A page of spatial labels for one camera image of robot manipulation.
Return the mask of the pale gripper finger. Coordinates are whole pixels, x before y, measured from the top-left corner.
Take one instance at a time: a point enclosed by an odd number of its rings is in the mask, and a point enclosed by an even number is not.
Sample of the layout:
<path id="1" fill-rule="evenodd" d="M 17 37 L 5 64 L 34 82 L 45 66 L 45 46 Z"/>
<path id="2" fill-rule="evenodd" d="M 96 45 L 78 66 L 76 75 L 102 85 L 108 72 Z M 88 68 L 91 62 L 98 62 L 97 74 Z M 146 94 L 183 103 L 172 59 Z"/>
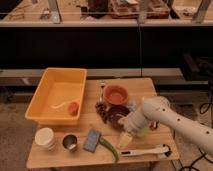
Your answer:
<path id="1" fill-rule="evenodd" d="M 127 147 L 131 143 L 132 139 L 133 137 L 131 134 L 128 132 L 122 132 L 119 137 L 118 147 L 120 149 Z"/>

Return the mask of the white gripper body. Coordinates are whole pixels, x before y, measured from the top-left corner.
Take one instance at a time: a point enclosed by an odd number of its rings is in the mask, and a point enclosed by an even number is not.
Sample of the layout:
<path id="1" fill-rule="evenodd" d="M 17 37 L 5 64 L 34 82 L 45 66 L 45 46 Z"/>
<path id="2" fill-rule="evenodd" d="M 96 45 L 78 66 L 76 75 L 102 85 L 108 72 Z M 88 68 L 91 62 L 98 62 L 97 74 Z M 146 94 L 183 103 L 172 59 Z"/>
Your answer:
<path id="1" fill-rule="evenodd" d="M 140 111 L 129 113 L 122 117 L 119 123 L 127 133 L 133 136 L 144 136 L 149 130 L 149 121 Z"/>

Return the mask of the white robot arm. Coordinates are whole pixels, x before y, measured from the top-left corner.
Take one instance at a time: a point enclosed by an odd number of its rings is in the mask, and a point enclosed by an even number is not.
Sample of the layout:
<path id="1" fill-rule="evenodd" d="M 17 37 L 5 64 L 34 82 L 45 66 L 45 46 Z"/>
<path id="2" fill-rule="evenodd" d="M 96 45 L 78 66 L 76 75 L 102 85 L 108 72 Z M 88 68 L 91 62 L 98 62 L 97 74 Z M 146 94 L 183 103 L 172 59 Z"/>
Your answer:
<path id="1" fill-rule="evenodd" d="M 131 135 L 139 134 L 151 121 L 172 128 L 213 156 L 213 129 L 176 113 L 163 96 L 143 99 L 134 112 L 119 120 L 124 130 Z"/>

